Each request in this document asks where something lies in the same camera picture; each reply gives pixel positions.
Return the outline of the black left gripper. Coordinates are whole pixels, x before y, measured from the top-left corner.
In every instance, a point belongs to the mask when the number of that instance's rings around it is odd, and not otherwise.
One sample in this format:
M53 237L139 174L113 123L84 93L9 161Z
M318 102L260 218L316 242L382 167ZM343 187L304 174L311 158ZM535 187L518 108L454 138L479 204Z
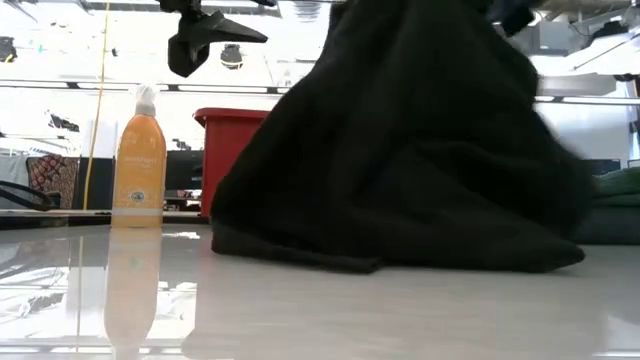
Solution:
M163 12L183 14L182 39L178 34L171 37L167 51L169 69L183 78L207 61L210 43L268 41L266 35L226 18L223 13L254 15L277 8L276 0L158 0L158 3Z

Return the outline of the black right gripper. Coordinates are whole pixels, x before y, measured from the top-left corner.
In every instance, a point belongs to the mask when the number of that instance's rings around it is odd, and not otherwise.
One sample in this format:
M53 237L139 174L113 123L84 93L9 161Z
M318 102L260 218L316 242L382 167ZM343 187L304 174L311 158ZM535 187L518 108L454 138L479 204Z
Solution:
M535 19L533 9L538 5L538 0L492 0L486 17L511 37Z

